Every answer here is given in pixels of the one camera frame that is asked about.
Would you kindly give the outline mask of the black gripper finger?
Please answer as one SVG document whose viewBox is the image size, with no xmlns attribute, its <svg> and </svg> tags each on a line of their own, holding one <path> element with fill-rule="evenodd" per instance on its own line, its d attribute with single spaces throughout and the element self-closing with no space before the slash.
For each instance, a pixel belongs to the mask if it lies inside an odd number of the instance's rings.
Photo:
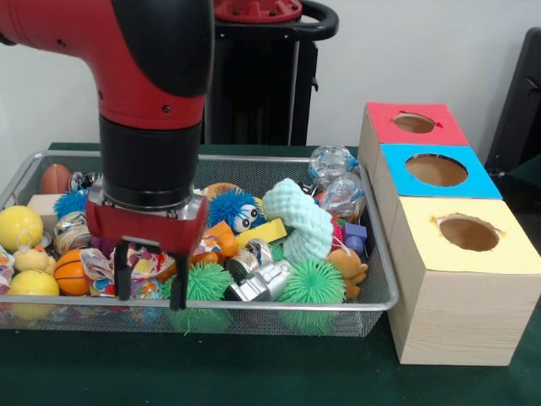
<svg viewBox="0 0 541 406">
<path fill-rule="evenodd" d="M 183 255 L 173 255 L 177 274 L 172 280 L 170 290 L 170 308 L 173 311 L 184 310 L 187 303 L 187 288 L 189 283 L 189 258 Z"/>
<path fill-rule="evenodd" d="M 115 247 L 114 282 L 120 300 L 128 300 L 131 296 L 131 269 L 128 265 L 128 244 L 121 243 Z"/>
</svg>

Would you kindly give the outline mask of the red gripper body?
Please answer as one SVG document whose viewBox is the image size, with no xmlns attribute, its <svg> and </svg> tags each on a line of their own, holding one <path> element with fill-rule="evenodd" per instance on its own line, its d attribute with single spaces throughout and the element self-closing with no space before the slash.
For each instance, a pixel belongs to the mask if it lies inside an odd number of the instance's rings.
<svg viewBox="0 0 541 406">
<path fill-rule="evenodd" d="M 199 246 L 209 207 L 195 210 L 193 219 L 157 216 L 111 206 L 87 206 L 88 228 L 93 236 L 115 243 L 137 241 L 158 246 L 175 255 L 191 255 Z"/>
</svg>

